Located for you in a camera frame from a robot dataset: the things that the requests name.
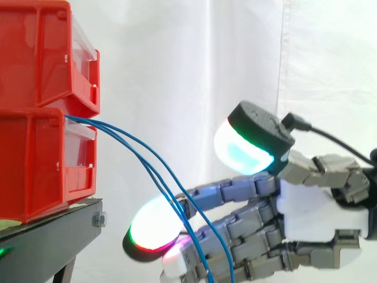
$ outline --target cable connector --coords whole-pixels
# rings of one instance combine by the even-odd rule
[[[293,131],[294,129],[300,131],[310,131],[312,129],[312,124],[308,123],[300,116],[291,112],[284,117],[282,124],[289,131]]]

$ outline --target robotic hand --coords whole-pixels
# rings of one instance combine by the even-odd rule
[[[283,119],[281,126],[264,110],[241,103],[226,123],[226,127],[230,123],[242,134],[249,142],[248,148],[241,157],[224,156],[222,149],[227,148],[229,153],[232,143],[242,149],[243,141],[217,141],[220,146],[215,141],[217,155],[248,176],[189,192],[202,210],[248,200],[245,207],[213,223],[231,252],[236,282],[269,277],[275,271],[294,271],[300,265],[341,268],[361,254],[359,237],[377,239],[375,166],[361,169],[351,157],[329,154],[308,159],[290,150],[293,143],[288,132],[311,129],[310,124],[292,114]],[[256,150],[250,143],[258,150],[265,149],[269,156],[272,153],[273,159],[264,165],[264,172],[251,176],[250,161],[245,161],[245,156],[254,158],[254,162],[259,154],[261,164],[266,155],[257,152],[250,156]],[[196,214],[184,195],[176,198],[188,218]],[[215,281],[230,282],[226,254],[213,231],[202,227],[196,237]],[[162,263],[161,283],[206,282],[207,271],[189,237],[179,239],[164,254]]]

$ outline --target bolt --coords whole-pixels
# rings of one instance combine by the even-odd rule
[[[96,217],[97,227],[106,227],[107,223],[107,213],[104,211],[98,212]]]

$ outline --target black cable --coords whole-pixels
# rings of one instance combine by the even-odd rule
[[[317,128],[313,127],[313,126],[310,128],[309,131],[312,131],[312,132],[314,132],[316,134],[319,134],[319,135],[321,135],[321,136],[323,136],[323,137],[331,140],[332,142],[340,145],[341,147],[343,147],[344,149],[348,150],[349,152],[351,152],[352,154],[354,154],[355,156],[357,156],[358,158],[360,158],[364,162],[367,162],[368,164],[372,165],[373,167],[377,167],[376,163],[374,163],[373,161],[371,161],[370,159],[368,159],[363,154],[359,153],[354,148],[350,147],[348,144],[346,144],[346,143],[342,142],[341,140],[337,139],[336,137],[332,136],[331,134],[326,133],[325,131],[317,129]]]

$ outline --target white fingertip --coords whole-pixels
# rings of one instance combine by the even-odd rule
[[[160,275],[160,283],[181,283],[181,279],[178,278],[167,278],[165,272]]]
[[[341,249],[340,250],[340,267],[344,267],[353,262],[362,253],[361,249]]]
[[[182,254],[182,249],[187,241],[190,241],[190,238],[185,238],[178,241],[163,256],[163,268],[165,275],[168,278],[178,278],[187,273],[186,262]]]

